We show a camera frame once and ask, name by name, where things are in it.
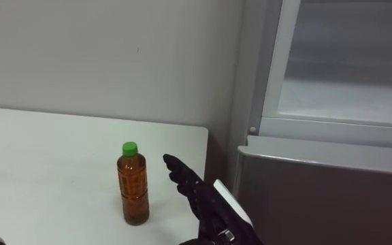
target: gray refrigerator panel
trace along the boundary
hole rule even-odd
[[[236,176],[237,147],[257,135],[282,0],[245,0],[229,133],[227,186]]]
[[[238,201],[264,244],[392,244],[392,174],[242,160]]]

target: plastic bottle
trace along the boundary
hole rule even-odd
[[[141,225],[149,218],[146,160],[138,153],[137,144],[127,142],[117,161],[123,215],[130,225]]]

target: refrigerator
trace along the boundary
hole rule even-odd
[[[392,244],[392,1],[245,0],[229,137],[265,244]]]

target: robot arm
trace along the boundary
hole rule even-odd
[[[178,184],[201,223],[199,237],[182,245],[262,245],[247,214],[220,180],[212,186],[178,158],[165,154],[163,159],[170,180]]]

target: refrigerator door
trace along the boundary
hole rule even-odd
[[[392,244],[392,148],[248,136],[234,190],[265,244]]]

